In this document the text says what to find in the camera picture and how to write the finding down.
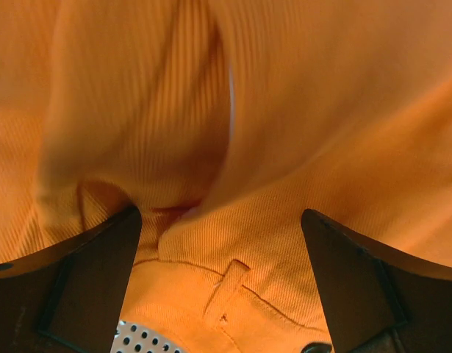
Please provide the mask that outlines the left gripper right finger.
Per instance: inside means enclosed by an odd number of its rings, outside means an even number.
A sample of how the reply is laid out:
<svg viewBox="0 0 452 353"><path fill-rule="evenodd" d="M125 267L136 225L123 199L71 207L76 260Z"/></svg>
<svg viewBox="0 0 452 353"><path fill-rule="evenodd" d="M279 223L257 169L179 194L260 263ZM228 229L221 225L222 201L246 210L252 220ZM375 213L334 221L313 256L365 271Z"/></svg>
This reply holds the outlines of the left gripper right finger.
<svg viewBox="0 0 452 353"><path fill-rule="evenodd" d="M301 227L335 352L452 352L452 268L316 210Z"/></svg>

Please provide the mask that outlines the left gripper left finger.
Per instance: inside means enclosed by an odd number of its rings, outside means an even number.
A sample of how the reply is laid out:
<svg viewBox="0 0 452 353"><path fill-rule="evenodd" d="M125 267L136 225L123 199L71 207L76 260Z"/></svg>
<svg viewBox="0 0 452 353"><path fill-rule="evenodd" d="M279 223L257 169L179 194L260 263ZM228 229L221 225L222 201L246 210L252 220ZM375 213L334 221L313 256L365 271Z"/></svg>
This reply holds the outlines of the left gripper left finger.
<svg viewBox="0 0 452 353"><path fill-rule="evenodd" d="M141 228L140 211L131 206L0 263L0 352L109 352Z"/></svg>

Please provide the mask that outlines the orange trousers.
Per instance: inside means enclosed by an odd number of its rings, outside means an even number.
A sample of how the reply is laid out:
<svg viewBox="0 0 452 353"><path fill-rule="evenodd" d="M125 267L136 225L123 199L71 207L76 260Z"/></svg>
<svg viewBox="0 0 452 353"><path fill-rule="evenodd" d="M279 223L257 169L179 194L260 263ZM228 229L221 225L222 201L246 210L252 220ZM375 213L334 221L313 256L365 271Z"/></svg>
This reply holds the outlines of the orange trousers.
<svg viewBox="0 0 452 353"><path fill-rule="evenodd" d="M0 263L128 204L188 352L329 341L305 209L452 267L452 1L0 1Z"/></svg>

